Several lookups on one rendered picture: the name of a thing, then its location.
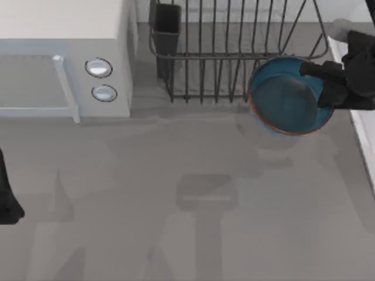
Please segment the large round microwave knob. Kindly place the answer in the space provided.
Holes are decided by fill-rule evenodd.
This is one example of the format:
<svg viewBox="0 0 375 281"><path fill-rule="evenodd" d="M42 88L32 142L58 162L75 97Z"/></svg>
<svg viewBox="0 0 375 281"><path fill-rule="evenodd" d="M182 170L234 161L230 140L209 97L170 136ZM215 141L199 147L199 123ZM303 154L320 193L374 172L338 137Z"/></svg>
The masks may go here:
<svg viewBox="0 0 375 281"><path fill-rule="evenodd" d="M113 67L106 59L97 57L85 62L85 70L95 78L106 78L113 72Z"/></svg>

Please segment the pale microwave oven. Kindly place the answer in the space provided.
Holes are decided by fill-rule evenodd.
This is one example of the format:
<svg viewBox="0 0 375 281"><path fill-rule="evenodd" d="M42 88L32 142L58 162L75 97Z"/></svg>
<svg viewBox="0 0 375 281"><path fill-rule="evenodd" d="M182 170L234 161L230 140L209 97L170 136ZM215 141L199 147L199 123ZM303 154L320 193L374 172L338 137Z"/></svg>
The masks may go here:
<svg viewBox="0 0 375 281"><path fill-rule="evenodd" d="M71 81L84 118L128 118L134 92L138 27L135 0L0 0L0 39L59 39L70 48ZM109 61L110 76L95 78L85 62ZM99 102L91 89L110 85L113 102Z"/></svg>

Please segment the blue bowl with orange rim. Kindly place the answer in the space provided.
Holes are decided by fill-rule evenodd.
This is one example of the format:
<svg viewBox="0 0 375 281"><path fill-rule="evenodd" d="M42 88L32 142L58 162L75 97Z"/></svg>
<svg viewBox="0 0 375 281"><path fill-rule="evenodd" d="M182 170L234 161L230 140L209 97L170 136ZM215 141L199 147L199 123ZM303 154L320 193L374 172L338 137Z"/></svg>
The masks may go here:
<svg viewBox="0 0 375 281"><path fill-rule="evenodd" d="M300 75L300 66L307 62L301 57L278 56L254 70L248 99L265 128L282 135L303 136L320 130L331 119L333 108L318 107L323 81Z"/></svg>

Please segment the black cutlery holder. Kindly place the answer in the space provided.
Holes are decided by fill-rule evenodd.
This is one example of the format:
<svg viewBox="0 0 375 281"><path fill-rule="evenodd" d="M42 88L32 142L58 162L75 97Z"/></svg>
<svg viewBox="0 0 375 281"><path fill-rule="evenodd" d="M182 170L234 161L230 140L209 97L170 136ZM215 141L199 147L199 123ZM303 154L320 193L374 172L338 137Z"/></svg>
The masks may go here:
<svg viewBox="0 0 375 281"><path fill-rule="evenodd" d="M176 4L164 4L150 0L149 24L156 50L157 76L167 80L170 64L178 52L182 8Z"/></svg>

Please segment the pale grey rounded box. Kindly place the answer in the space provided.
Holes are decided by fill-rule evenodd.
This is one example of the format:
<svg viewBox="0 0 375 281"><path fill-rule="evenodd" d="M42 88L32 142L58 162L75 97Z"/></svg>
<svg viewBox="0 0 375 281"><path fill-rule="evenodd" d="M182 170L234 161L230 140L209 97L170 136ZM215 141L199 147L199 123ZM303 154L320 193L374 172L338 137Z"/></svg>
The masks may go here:
<svg viewBox="0 0 375 281"><path fill-rule="evenodd" d="M335 19L330 25L328 35L335 41L347 43L350 32L357 31L355 24L347 19Z"/></svg>

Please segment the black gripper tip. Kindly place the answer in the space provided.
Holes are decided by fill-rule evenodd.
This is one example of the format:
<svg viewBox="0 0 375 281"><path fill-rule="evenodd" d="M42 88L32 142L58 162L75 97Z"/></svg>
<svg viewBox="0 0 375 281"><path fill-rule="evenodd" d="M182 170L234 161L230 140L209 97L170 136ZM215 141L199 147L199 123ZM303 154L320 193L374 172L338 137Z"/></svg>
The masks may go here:
<svg viewBox="0 0 375 281"><path fill-rule="evenodd" d="M9 183L5 159L0 149L0 225L15 225L25 216Z"/></svg>

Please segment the glass microwave door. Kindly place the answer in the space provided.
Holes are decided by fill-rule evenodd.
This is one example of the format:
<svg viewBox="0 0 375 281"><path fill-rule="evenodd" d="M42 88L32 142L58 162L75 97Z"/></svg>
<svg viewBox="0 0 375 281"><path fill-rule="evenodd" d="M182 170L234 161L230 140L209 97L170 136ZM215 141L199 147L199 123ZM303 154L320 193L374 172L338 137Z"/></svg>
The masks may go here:
<svg viewBox="0 0 375 281"><path fill-rule="evenodd" d="M0 118L73 119L52 60L54 55L64 57L77 101L70 54L65 40L0 39Z"/></svg>

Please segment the small round microwave knob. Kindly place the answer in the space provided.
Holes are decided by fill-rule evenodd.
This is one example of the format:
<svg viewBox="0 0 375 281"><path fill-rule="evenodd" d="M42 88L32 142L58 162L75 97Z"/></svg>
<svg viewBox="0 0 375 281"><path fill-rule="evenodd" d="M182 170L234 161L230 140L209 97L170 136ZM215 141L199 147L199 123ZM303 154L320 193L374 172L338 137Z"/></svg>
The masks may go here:
<svg viewBox="0 0 375 281"><path fill-rule="evenodd" d="M99 102L113 102L118 96L116 89L106 84L93 87L91 94Z"/></svg>

